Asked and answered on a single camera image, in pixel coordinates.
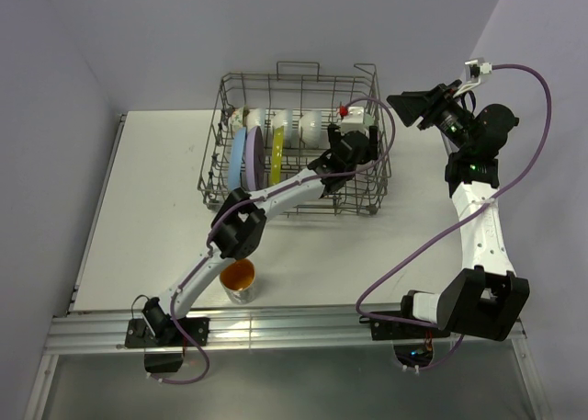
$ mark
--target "wire dish rack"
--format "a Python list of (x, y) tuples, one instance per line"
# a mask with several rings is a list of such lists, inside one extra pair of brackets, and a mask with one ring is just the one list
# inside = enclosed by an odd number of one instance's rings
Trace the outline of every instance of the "wire dish rack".
[[(233, 132), (229, 117), (236, 108), (247, 106), (265, 108), (265, 187), (269, 186), (272, 149), (271, 120), (282, 109), (293, 109), (293, 131), (290, 148), (284, 149), (281, 179), (286, 180), (306, 168), (308, 163), (329, 149), (327, 126), (338, 121), (338, 108), (360, 96), (379, 99), (376, 65), (356, 63), (349, 75), (322, 74), (318, 62), (278, 62), (274, 74), (229, 73), (220, 80), (219, 93), (210, 122), (206, 152), (200, 168), (198, 190), (204, 203), (217, 210), (230, 193), (228, 189), (229, 161)], [(388, 136), (382, 108), (373, 102), (359, 103), (379, 129), (379, 152), (388, 147)], [(322, 112), (321, 144), (318, 149), (306, 148), (298, 134), (300, 117), (311, 110)], [(289, 214), (354, 213), (375, 215), (388, 193), (390, 159), (386, 158), (371, 169), (349, 180), (335, 194), (300, 204)]]

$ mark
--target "blue plate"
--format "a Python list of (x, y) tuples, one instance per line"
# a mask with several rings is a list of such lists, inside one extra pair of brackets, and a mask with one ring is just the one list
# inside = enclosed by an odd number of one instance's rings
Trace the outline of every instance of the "blue plate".
[(247, 128), (240, 128), (232, 139), (231, 160), (229, 161), (229, 190), (241, 186), (241, 164), (245, 152)]

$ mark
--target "white cup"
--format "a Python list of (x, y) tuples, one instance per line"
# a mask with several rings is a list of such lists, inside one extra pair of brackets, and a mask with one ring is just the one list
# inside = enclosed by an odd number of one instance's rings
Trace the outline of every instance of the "white cup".
[(232, 129), (232, 133), (236, 133), (245, 124), (245, 118), (247, 117), (247, 106), (235, 109), (229, 118), (229, 127)]
[(298, 123), (300, 139), (306, 147), (316, 149), (321, 142), (322, 113), (320, 110), (311, 110), (304, 114)]
[(266, 110), (263, 108), (252, 109), (247, 114), (247, 132), (250, 132), (255, 126), (259, 126), (261, 129), (264, 140), (266, 139)]
[(284, 128), (284, 147), (289, 147), (292, 140), (292, 109), (280, 110), (272, 118), (272, 131)]

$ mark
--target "gray wall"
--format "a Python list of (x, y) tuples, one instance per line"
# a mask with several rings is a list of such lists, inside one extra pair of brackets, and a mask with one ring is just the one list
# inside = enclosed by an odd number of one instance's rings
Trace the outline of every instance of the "gray wall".
[[(528, 178), (501, 199), (503, 230), (519, 276), (531, 283), (523, 313), (555, 418), (586, 418), (588, 375), (587, 0), (500, 0), (476, 47), (494, 63), (536, 67), (551, 86), (548, 143)], [(479, 91), (522, 118), (501, 152), (503, 183), (535, 151), (545, 116), (540, 86), (499, 71)]]
[(115, 118), (47, 0), (0, 0), (0, 411), (24, 412), (67, 306)]
[(382, 90), (454, 78), (498, 0), (51, 0), (121, 109), (211, 108), (228, 71), (375, 62)]

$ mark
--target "white table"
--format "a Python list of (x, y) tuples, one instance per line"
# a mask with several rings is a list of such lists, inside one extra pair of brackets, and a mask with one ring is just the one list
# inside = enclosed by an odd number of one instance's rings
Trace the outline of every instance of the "white table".
[[(129, 113), (78, 278), (73, 309), (128, 310), (186, 274), (214, 213), (198, 175), (211, 111)], [(279, 217), (251, 256), (254, 307), (352, 304), (372, 282), (457, 220), (444, 181), (447, 154), (435, 130), (398, 121), (389, 194), (374, 217)], [(459, 234), (448, 236), (367, 302), (399, 302), (409, 289), (439, 292), (461, 269)], [(195, 308), (233, 306), (218, 281)]]

